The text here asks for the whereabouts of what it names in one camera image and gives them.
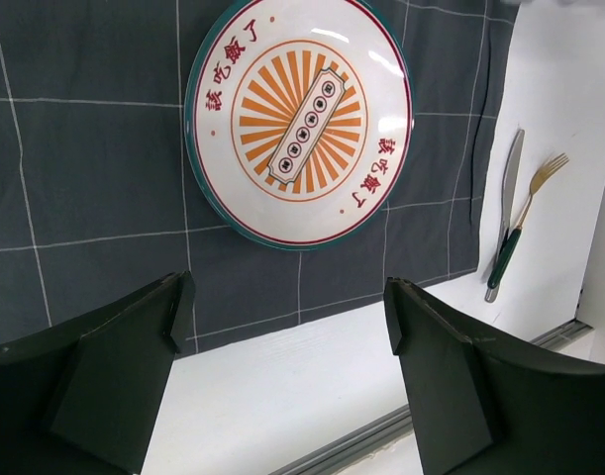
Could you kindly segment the green handled gold fork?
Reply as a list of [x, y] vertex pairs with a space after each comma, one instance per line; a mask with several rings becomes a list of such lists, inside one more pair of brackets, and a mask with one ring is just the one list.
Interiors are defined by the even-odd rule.
[[510, 232], [505, 245], [496, 260], [495, 268], [492, 270], [487, 280], [487, 287], [489, 290], [493, 290], [498, 287], [502, 281], [522, 234], [524, 223], [535, 196], [539, 193], [543, 185], [568, 163], [568, 156], [565, 153], [561, 153], [558, 156], [547, 160], [535, 172], [529, 184], [528, 197], [521, 215], [516, 222], [516, 226]]

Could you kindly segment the dark checked cloth placemat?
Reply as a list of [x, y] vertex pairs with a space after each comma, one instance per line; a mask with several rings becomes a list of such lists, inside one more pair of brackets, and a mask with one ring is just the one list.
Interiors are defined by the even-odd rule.
[[180, 134], [224, 1], [0, 1], [0, 344], [190, 270], [187, 354], [376, 303], [390, 276], [474, 272], [518, 8], [376, 1], [415, 95], [410, 154], [360, 231], [310, 252], [228, 227]]

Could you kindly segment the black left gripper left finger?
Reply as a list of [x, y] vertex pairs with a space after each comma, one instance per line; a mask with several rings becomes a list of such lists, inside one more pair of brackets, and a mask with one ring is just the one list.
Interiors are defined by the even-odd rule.
[[195, 287], [169, 274], [0, 344], [0, 474], [139, 474]]

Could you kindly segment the orange sunburst patterned plate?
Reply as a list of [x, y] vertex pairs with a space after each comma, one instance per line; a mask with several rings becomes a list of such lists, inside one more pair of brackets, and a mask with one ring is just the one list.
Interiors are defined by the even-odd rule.
[[286, 250], [361, 228], [414, 127], [408, 65], [365, 1], [237, 1], [194, 58], [183, 106], [194, 177], [235, 231]]

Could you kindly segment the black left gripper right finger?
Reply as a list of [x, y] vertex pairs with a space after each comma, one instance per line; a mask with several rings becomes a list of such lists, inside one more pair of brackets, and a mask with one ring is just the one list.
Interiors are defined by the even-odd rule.
[[541, 348], [386, 282], [384, 308], [427, 474], [605, 474], [605, 364]]

